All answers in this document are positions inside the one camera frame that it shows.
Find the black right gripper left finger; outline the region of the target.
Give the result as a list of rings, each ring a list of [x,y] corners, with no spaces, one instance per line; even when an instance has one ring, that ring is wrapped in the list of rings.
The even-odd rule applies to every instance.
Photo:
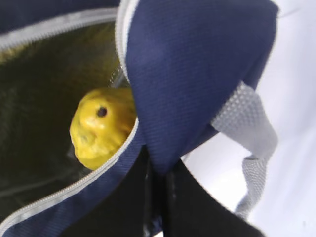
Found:
[[[153,214],[152,166],[146,146],[113,192],[67,227],[62,237],[153,237],[160,232]]]

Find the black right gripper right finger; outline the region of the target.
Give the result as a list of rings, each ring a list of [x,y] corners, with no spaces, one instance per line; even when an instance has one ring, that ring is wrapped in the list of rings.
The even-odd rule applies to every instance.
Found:
[[[164,236],[262,237],[217,202],[179,160],[164,178]]]

